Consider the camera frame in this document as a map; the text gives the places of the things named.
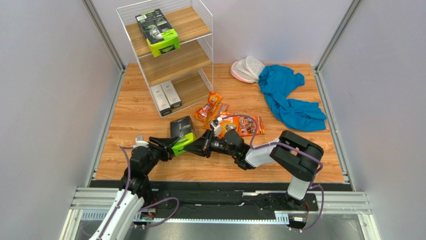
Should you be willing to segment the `black green razor box small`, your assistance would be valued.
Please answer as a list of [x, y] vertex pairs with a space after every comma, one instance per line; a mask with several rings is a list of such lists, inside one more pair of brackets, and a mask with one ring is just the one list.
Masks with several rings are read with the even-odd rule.
[[184, 147], [197, 139], [196, 131], [191, 117], [187, 115], [185, 117], [181, 117], [179, 119], [171, 121], [170, 136], [172, 138], [179, 138], [176, 144], [172, 147], [174, 154], [176, 156], [179, 156], [186, 153]]

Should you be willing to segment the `black green razor box large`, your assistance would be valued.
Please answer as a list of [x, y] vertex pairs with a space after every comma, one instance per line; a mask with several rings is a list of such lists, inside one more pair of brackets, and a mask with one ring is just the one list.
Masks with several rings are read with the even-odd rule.
[[136, 15], [135, 19], [154, 57], [180, 49], [178, 33], [159, 8]]

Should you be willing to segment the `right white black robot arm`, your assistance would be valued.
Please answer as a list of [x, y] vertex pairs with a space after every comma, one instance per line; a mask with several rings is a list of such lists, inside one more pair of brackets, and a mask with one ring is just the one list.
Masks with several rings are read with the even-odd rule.
[[278, 163], [292, 177], [286, 194], [295, 201], [305, 198], [316, 174], [322, 169], [324, 150], [318, 144], [302, 136], [284, 130], [281, 135], [268, 143], [250, 146], [235, 131], [230, 130], [222, 138], [207, 130], [184, 150], [205, 158], [212, 153], [231, 156], [234, 163], [243, 170]]

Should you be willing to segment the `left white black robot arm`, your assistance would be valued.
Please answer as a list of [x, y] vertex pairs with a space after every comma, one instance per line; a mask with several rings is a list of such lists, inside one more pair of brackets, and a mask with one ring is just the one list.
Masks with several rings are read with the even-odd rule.
[[164, 220], [147, 225], [148, 228], [156, 227], [169, 220], [179, 209], [180, 201], [176, 197], [167, 197], [157, 202], [152, 202], [153, 192], [149, 180], [149, 173], [160, 161], [169, 161], [174, 157], [173, 146], [180, 138], [149, 137], [147, 141], [139, 135], [131, 147], [119, 148], [126, 158], [127, 168], [123, 173], [116, 197], [106, 217], [90, 237], [91, 240], [122, 240], [128, 228], [134, 222], [135, 216], [140, 211], [154, 209], [157, 205], [174, 200], [176, 207]]

